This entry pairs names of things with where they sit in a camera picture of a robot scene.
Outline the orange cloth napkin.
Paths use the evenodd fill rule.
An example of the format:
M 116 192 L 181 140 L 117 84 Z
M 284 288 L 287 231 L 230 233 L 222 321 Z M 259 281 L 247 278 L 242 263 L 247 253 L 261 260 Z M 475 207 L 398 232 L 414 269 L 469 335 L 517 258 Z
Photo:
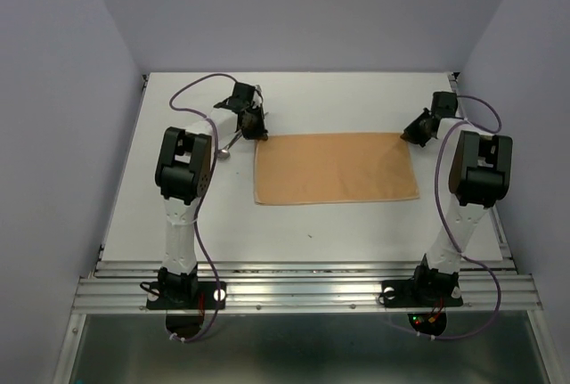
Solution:
M 275 135 L 256 144 L 254 197 L 266 206 L 416 200 L 397 133 Z

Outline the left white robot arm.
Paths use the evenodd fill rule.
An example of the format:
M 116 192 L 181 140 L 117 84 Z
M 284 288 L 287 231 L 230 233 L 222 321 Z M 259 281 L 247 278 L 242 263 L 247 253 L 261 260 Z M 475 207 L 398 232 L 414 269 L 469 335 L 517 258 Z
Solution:
M 220 141 L 231 135 L 250 141 L 268 139 L 260 86 L 236 82 L 230 96 L 209 114 L 197 110 L 193 114 L 198 120 L 189 126 L 166 129 L 155 170 L 167 220 L 159 272 L 176 276 L 167 296 L 179 307 L 191 306 L 198 296 L 196 282 L 184 276 L 196 273 L 196 210 L 212 179 Z

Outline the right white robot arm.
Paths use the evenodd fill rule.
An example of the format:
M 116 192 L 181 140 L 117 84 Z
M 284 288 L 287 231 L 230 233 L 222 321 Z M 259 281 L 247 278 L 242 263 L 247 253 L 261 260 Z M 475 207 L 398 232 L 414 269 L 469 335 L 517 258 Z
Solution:
M 509 191 L 513 140 L 501 135 L 502 120 L 488 102 L 472 96 L 466 99 L 484 105 L 495 117 L 497 127 L 489 129 L 457 116 L 463 94 L 438 91 L 433 93 L 431 107 L 408 125 L 401 138 L 424 147 L 431 139 L 440 138 L 434 175 L 436 211 L 442 225 L 436 240 L 416 267 L 410 282 L 412 298 L 429 304 L 442 293 L 442 284 L 455 285 L 460 265 L 466 261 L 489 267 L 466 255 L 467 246 L 481 219 Z M 451 194 L 448 209 L 443 209 L 440 195 L 440 173 L 449 141 L 457 138 L 447 179 Z

